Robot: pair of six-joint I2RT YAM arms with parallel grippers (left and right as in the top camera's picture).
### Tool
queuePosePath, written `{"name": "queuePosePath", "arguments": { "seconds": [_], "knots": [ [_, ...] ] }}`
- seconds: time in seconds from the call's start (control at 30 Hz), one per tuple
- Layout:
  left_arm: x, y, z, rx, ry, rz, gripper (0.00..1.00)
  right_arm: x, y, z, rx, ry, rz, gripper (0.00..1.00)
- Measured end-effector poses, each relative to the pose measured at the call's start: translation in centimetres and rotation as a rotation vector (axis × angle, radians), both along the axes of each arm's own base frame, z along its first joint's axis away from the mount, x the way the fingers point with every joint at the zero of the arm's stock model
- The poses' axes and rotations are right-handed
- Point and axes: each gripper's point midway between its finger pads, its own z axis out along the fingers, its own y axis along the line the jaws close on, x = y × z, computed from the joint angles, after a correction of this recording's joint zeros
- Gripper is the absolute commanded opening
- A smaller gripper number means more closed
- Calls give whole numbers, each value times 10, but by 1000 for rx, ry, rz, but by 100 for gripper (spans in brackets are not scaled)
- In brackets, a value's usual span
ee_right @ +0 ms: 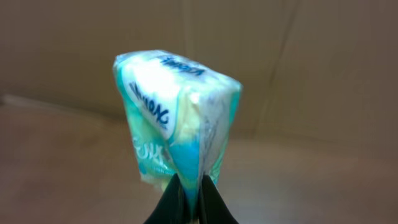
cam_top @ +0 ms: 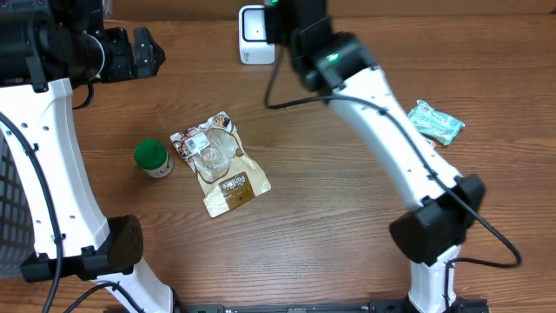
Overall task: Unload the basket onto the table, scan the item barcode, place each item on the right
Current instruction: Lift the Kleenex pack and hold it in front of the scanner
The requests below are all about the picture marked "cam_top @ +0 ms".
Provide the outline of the green lid jar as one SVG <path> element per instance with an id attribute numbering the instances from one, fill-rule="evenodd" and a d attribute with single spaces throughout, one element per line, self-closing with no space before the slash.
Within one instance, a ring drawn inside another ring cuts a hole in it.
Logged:
<path id="1" fill-rule="evenodd" d="M 134 150 L 136 164 L 149 176 L 163 178 L 174 167 L 173 159 L 166 147 L 155 139 L 140 142 Z"/>

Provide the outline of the beige brown snack pouch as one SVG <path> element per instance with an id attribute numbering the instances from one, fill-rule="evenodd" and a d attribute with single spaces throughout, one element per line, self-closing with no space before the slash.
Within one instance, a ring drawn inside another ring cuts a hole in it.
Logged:
<path id="1" fill-rule="evenodd" d="M 198 179 L 212 218 L 271 190 L 265 172 L 247 154 L 235 124 L 224 111 L 172 134 L 170 141 Z"/>

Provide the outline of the teal wet wipes pack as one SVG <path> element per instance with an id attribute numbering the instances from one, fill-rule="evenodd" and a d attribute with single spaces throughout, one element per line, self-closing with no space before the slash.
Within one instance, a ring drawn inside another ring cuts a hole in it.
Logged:
<path id="1" fill-rule="evenodd" d="M 466 125 L 447 113 L 437 111 L 424 100 L 417 100 L 408 113 L 412 125 L 423 135 L 433 137 L 443 145 L 450 145 Z"/>

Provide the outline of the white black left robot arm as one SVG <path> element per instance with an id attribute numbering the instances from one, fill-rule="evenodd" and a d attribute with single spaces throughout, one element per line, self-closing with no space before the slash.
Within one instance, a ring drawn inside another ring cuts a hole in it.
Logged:
<path id="1" fill-rule="evenodd" d="M 25 200 L 30 210 L 26 281 L 57 287 L 77 276 L 128 311 L 178 311 L 175 292 L 143 258 L 138 218 L 99 208 L 73 121 L 76 88 L 154 77 L 164 59 L 148 29 L 105 28 L 100 1 L 2 2 L 1 131 L 6 170 L 20 180 L 3 201 Z"/>

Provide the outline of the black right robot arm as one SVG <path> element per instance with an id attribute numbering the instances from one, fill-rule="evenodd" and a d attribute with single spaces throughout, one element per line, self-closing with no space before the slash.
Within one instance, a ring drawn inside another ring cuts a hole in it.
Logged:
<path id="1" fill-rule="evenodd" d="M 301 83 L 347 123 L 390 176 L 407 213 L 389 230 L 410 261 L 403 300 L 375 300 L 372 312 L 486 312 L 484 300 L 458 298 L 453 260 L 485 194 L 462 176 L 411 124 L 385 73 L 354 34 L 335 32 L 324 1 L 271 0 L 266 40 L 288 50 Z"/>

